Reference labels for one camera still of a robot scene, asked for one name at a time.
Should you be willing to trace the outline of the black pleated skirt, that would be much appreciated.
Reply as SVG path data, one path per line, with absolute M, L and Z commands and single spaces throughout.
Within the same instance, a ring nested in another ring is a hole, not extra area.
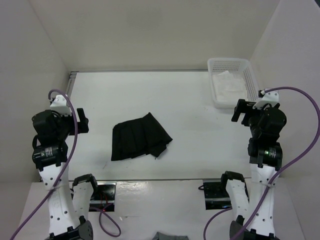
M 149 112 L 145 116 L 116 124 L 112 130 L 111 161 L 142 155 L 158 158 L 173 139 Z

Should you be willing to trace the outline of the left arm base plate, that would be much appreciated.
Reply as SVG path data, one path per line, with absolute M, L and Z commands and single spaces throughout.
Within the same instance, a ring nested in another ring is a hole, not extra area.
M 95 212 L 95 209 L 104 212 L 115 211 L 116 183 L 109 181 L 99 181 L 97 190 L 91 195 L 89 202 L 89 211 Z

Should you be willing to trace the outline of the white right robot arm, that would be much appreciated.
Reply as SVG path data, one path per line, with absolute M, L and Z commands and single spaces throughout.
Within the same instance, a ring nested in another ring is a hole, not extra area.
M 233 220 L 229 227 L 232 240 L 275 240 L 274 201 L 276 180 L 282 167 L 283 151 L 278 139 L 287 123 L 279 104 L 255 103 L 240 99 L 231 118 L 237 122 L 244 114 L 242 125 L 249 127 L 248 143 L 251 188 L 247 189 L 242 174 L 226 171 L 221 176 L 219 192 L 230 198 Z

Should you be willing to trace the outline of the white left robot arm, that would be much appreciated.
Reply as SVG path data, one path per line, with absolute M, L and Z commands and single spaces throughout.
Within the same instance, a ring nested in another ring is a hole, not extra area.
M 32 160 L 45 189 L 49 211 L 49 240 L 92 240 L 93 227 L 88 219 L 90 200 L 98 197 L 100 188 L 92 174 L 69 183 L 67 164 L 68 136 L 86 134 L 89 120 L 84 110 L 62 114 L 45 110 L 32 117 L 36 135 L 32 142 Z

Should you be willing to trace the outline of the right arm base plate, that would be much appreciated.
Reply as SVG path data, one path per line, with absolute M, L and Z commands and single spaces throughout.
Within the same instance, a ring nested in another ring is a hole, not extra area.
M 223 177 L 204 179 L 198 187 L 199 191 L 203 191 L 206 210 L 222 210 L 232 206 L 224 181 Z

